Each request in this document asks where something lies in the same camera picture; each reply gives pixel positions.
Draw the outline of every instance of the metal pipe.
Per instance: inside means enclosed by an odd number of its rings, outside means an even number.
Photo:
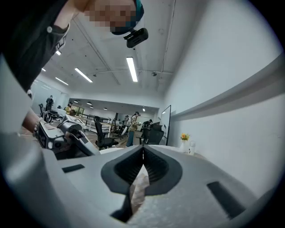
[[[121,71],[129,71],[129,69],[99,71],[99,72],[94,72],[94,73],[90,73],[90,74],[112,73],[112,72],[121,72]],[[157,71],[157,70],[147,70],[147,69],[137,69],[136,71],[161,73],[160,71]],[[165,74],[173,74],[172,72],[163,72],[163,73],[165,73]]]
[[[173,3],[172,16],[171,16],[169,29],[168,29],[168,37],[167,37],[167,41],[166,41],[166,48],[165,48],[165,52],[164,52],[163,63],[162,63],[162,67],[161,67],[160,76],[159,76],[159,79],[158,79],[156,91],[159,88],[159,80],[162,77],[162,72],[163,72],[163,68],[164,68],[164,61],[165,61],[166,53],[168,51],[168,45],[169,45],[169,40],[170,40],[170,35],[171,35],[171,30],[172,30],[173,17],[174,17],[175,4],[176,4],[176,0],[174,0],[174,3]]]

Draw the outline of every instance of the person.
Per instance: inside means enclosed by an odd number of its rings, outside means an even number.
[[[150,119],[149,121],[145,121],[142,124],[142,127],[147,127],[147,125],[150,125],[152,123],[152,119]]]
[[[46,99],[45,111],[50,111],[53,106],[53,96],[50,95],[48,99]]]
[[[129,127],[129,138],[126,143],[126,147],[133,146],[134,141],[134,132],[138,129],[137,117],[139,112],[135,112],[134,115],[130,118],[130,127]]]
[[[71,112],[71,106],[72,106],[72,102],[69,102],[67,107],[64,108],[64,110],[66,111],[67,115],[70,115]]]
[[[65,46],[69,23],[77,14],[109,27],[114,35],[130,32],[144,15],[140,0],[49,0],[32,6],[27,1],[18,1],[16,6],[13,1],[6,2],[13,16],[2,28],[5,60],[25,91],[55,52]],[[30,108],[22,125],[33,132],[39,120]]]

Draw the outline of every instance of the fluorescent light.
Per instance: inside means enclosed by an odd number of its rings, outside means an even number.
[[[129,65],[129,68],[130,68],[130,73],[132,75],[133,81],[134,82],[138,82],[137,74],[136,74],[135,68],[134,68],[134,59],[133,59],[133,57],[128,57],[126,59],[126,61],[128,62],[128,65]]]
[[[84,73],[82,73],[80,69],[75,68],[75,70],[76,70],[81,76],[83,76],[87,81],[93,82],[93,81],[90,80],[90,78],[88,78]]]
[[[61,81],[62,83],[66,84],[68,86],[68,84],[62,80],[60,80],[59,78],[55,77],[57,80]]]

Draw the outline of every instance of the white vase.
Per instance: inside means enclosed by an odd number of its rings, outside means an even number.
[[[186,140],[182,140],[180,150],[181,150],[181,152],[188,152],[189,148],[187,146]]]

